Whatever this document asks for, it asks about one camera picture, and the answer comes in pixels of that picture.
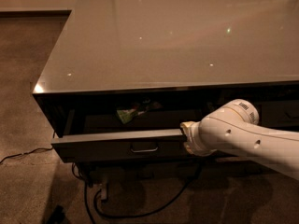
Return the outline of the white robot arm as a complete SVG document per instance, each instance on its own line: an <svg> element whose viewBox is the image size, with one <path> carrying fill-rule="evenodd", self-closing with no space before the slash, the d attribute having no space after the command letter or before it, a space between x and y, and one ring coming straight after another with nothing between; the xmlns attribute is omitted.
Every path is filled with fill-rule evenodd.
<svg viewBox="0 0 299 224"><path fill-rule="evenodd" d="M187 151L208 156L216 151L247 158L267 168L299 179L299 133L274 130L258 124L254 105L233 100L201 121L180 124Z"/></svg>

